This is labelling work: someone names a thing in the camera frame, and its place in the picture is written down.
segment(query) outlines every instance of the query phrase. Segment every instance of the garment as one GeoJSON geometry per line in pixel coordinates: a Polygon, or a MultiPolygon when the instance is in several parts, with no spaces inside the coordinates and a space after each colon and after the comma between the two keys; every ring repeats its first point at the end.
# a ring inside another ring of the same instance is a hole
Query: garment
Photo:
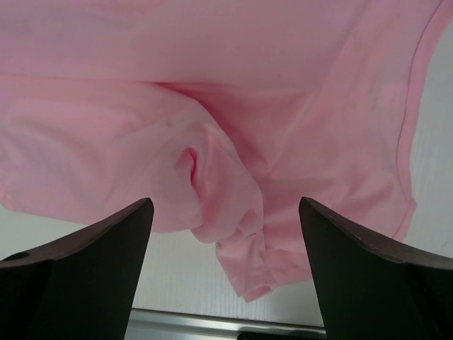
{"type": "Polygon", "coordinates": [[[0,2],[7,208],[92,223],[151,197],[247,301],[310,278],[302,196],[404,238],[452,0],[0,2]]]}

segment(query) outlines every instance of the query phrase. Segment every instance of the pink fabric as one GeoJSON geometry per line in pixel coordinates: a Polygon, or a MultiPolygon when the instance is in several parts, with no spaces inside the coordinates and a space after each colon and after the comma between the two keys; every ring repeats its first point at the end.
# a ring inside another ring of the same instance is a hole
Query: pink fabric
{"type": "Polygon", "coordinates": [[[216,242],[249,300],[310,277],[302,196],[396,239],[453,0],[0,0],[0,201],[216,242]]]}

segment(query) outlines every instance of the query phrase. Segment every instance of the pink towel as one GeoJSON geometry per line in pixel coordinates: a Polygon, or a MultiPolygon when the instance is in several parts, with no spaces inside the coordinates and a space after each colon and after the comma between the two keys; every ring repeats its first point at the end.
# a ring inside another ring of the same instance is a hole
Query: pink towel
{"type": "Polygon", "coordinates": [[[216,242],[249,300],[310,278],[309,196],[402,239],[453,0],[0,0],[0,201],[216,242]]]}

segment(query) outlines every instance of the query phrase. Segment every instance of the white surface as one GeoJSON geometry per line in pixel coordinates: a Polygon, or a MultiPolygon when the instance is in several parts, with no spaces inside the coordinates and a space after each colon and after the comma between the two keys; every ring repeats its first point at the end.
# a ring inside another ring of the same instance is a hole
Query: white surface
{"type": "MultiPolygon", "coordinates": [[[[453,23],[431,60],[411,169],[418,201],[408,244],[453,257],[453,23]]],[[[0,258],[36,247],[81,226],[0,210],[0,258]]],[[[277,289],[258,301],[238,299],[214,246],[189,232],[153,234],[134,306],[144,309],[321,324],[312,282],[277,289]]]]}

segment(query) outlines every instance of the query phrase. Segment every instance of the white table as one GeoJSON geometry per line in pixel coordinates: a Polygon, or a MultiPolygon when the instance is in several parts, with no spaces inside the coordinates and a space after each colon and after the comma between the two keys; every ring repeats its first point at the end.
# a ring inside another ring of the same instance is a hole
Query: white table
{"type": "MultiPolygon", "coordinates": [[[[453,257],[453,23],[431,60],[411,157],[418,201],[406,243],[453,257]]],[[[0,209],[0,258],[39,246],[82,225],[0,209]]],[[[214,254],[189,232],[153,234],[134,306],[190,314],[321,325],[312,282],[281,287],[246,304],[214,254]]]]}

